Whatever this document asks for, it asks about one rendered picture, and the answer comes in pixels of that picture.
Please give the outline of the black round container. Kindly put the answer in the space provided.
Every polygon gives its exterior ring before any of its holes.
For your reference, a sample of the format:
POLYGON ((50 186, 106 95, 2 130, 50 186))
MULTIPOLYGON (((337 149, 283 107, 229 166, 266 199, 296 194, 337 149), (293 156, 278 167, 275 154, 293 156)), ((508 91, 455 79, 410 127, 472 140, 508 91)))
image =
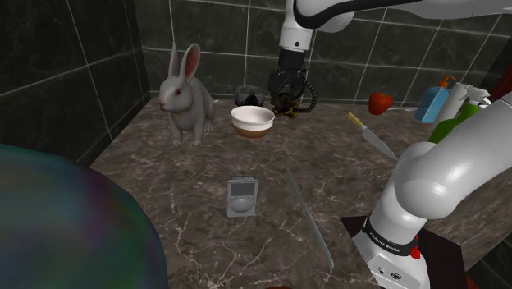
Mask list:
POLYGON ((253 85, 239 85, 234 89, 234 102, 236 106, 262 107, 265 90, 253 85))

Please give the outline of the white and brown bowl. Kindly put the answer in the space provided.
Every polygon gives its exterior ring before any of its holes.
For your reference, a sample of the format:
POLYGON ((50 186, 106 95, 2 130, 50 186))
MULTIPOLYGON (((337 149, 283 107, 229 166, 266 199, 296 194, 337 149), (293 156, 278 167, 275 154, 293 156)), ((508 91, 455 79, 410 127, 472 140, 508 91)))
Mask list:
POLYGON ((263 138, 272 128, 275 114, 264 107, 240 106, 231 110, 231 123, 242 138, 263 138))

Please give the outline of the red apple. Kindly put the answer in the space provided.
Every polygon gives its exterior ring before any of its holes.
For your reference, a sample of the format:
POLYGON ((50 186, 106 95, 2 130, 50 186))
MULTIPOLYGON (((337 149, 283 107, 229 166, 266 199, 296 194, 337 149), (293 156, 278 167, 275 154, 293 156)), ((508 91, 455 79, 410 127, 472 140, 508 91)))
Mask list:
POLYGON ((394 99, 389 94, 374 92, 368 99, 368 111, 372 115, 383 114, 394 103, 394 99))

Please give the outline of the white rabbit figure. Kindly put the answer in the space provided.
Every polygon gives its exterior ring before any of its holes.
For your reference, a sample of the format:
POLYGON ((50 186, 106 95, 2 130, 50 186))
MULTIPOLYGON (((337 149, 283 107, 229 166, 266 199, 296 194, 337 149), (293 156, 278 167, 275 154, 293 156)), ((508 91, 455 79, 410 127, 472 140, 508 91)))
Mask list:
POLYGON ((175 147, 181 145, 183 131, 192 131, 192 145, 200 146, 203 134, 213 129, 213 98, 194 76, 199 62, 199 44, 192 43, 181 61, 178 59, 177 46, 173 44, 167 78, 159 89, 158 108, 169 114, 168 130, 175 147))

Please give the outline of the grey music player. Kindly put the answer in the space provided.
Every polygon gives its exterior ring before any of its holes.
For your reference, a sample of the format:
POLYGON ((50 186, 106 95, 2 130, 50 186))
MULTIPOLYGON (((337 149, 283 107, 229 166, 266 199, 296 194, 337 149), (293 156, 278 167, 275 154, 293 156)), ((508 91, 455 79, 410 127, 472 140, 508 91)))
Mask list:
POLYGON ((258 178, 233 176, 227 180, 226 215, 228 218, 255 215, 258 195, 258 178))

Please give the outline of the blue pump bottle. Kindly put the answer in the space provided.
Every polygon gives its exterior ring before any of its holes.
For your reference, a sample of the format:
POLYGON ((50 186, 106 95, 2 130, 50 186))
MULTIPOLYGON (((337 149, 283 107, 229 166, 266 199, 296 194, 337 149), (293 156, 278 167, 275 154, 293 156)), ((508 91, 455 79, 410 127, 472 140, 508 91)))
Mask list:
POLYGON ((422 123, 434 122, 449 96, 450 91, 447 89, 449 80, 454 79, 453 76, 443 76, 443 79, 437 85, 428 88, 423 93, 421 102, 414 114, 414 119, 422 123))

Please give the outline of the long grey knife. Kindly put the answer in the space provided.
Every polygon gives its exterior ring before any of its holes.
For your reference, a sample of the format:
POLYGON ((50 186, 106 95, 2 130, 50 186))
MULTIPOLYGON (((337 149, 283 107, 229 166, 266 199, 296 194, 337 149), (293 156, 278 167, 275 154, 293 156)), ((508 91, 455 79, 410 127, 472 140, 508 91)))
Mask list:
POLYGON ((310 210, 309 210, 309 207, 308 205, 306 204, 305 200, 304 200, 304 197, 302 196, 300 190, 299 190, 299 187, 291 173, 290 170, 287 171, 288 173, 288 176, 290 178, 290 183, 295 191, 295 193, 297 194, 297 197, 299 199, 299 202, 305 212, 305 216, 307 217, 308 221, 309 221, 309 225, 310 227, 312 228, 312 231, 313 231, 313 234, 314 234, 314 237, 315 237, 315 240, 316 242, 318 243, 321 251, 322 251, 322 254, 327 262, 327 266, 329 267, 329 269, 334 269, 335 265, 334 265, 334 261, 333 261, 333 258, 331 257, 331 253, 327 247, 327 244, 325 242, 325 240, 323 239, 322 237, 322 233, 319 231, 318 229, 318 226, 317 224, 315 223, 315 220, 313 218, 313 215, 311 214, 310 210))

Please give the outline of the green bottle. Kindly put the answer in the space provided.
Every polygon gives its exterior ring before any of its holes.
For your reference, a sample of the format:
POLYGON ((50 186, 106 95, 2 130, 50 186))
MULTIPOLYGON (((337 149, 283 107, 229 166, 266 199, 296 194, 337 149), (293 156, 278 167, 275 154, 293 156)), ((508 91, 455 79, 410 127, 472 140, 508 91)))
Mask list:
POLYGON ((458 126, 471 116, 477 114, 479 108, 480 107, 478 102, 469 101, 463 106, 462 111, 460 112, 458 117, 446 119, 442 122, 439 122, 436 125, 433 132, 431 133, 428 141, 438 144, 441 140, 448 136, 456 126, 458 126))

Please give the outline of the white spray bottle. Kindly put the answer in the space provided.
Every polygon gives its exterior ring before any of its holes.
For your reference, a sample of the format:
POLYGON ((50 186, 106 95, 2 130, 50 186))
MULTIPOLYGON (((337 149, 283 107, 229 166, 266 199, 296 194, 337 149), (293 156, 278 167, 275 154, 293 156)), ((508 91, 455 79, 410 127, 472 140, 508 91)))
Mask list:
POLYGON ((465 99, 475 101, 476 104, 480 104, 485 108, 491 104, 491 101, 488 99, 489 96, 490 94, 485 89, 456 82, 432 125, 436 126, 439 122, 454 118, 463 106, 465 99))

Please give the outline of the large iridescent round object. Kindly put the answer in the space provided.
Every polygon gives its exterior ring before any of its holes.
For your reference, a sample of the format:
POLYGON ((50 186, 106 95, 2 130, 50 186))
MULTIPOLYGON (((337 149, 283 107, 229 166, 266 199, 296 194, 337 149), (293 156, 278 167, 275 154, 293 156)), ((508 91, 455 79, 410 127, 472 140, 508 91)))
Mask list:
POLYGON ((0 144, 0 289, 169 289, 135 198, 62 156, 0 144))

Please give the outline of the yellow-handled knife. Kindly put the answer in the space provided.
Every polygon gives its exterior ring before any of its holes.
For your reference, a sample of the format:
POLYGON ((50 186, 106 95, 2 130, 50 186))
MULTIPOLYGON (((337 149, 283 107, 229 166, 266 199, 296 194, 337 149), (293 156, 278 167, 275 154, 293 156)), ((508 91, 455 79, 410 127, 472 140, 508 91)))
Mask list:
POLYGON ((377 148, 380 152, 385 154, 387 157, 397 160, 397 157, 393 151, 369 128, 367 128, 352 112, 348 112, 348 119, 351 120, 361 131, 362 137, 369 142, 372 146, 377 148))

